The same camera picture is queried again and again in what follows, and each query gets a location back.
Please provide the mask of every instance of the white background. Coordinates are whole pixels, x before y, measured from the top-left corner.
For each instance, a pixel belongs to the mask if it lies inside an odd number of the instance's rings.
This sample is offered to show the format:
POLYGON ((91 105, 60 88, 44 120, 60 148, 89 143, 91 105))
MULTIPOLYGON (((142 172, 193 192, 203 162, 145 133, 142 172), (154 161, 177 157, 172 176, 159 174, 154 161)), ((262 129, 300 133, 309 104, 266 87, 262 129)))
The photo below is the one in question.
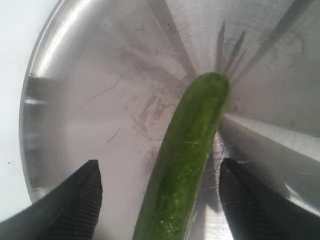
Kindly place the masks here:
POLYGON ((27 65, 58 0, 0 0, 0 222, 31 204, 19 149, 19 107, 27 65))

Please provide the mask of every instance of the cucumber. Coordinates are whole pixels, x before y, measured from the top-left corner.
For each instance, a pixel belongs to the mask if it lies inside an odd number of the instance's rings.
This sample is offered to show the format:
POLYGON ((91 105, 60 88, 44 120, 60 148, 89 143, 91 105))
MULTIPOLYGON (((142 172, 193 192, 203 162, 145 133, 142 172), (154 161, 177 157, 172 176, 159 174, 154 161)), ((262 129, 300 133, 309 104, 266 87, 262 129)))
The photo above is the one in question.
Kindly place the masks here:
POLYGON ((227 105, 226 77, 208 72, 185 91, 160 147, 133 240, 184 240, 204 167, 227 105))

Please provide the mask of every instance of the green cucumber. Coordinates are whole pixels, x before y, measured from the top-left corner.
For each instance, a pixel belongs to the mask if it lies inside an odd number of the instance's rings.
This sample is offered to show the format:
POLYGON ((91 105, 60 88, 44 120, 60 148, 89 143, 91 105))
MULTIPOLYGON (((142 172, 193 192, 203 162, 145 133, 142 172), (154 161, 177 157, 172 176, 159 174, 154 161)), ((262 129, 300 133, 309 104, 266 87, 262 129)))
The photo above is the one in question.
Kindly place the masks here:
POLYGON ((204 167, 230 91, 215 72, 185 91, 160 147, 133 240, 184 240, 204 167))

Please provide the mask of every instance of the textured black rubber pad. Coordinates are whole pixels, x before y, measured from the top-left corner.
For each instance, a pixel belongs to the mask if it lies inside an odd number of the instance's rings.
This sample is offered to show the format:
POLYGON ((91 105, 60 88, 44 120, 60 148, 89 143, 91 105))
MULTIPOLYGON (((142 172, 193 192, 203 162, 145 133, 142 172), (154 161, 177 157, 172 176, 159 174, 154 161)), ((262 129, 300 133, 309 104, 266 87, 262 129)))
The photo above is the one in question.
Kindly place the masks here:
POLYGON ((265 186, 232 159, 220 168, 219 194, 234 240, 320 240, 320 218, 265 186))
POLYGON ((31 207, 0 224, 0 239, 90 240, 98 222, 102 184, 90 160, 31 207))

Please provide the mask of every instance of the metal bowl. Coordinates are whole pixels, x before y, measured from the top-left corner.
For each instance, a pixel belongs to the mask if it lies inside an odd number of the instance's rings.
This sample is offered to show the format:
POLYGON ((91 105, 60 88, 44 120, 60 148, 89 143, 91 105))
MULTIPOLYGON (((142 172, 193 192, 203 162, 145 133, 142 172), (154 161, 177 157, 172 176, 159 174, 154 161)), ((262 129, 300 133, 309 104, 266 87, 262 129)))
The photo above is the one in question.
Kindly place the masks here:
POLYGON ((96 239, 129 240, 166 128, 199 74, 226 74, 190 239, 232 239, 217 192, 232 157, 320 215, 320 1, 61 0, 24 82, 20 145, 32 201, 89 159, 104 188, 96 239))

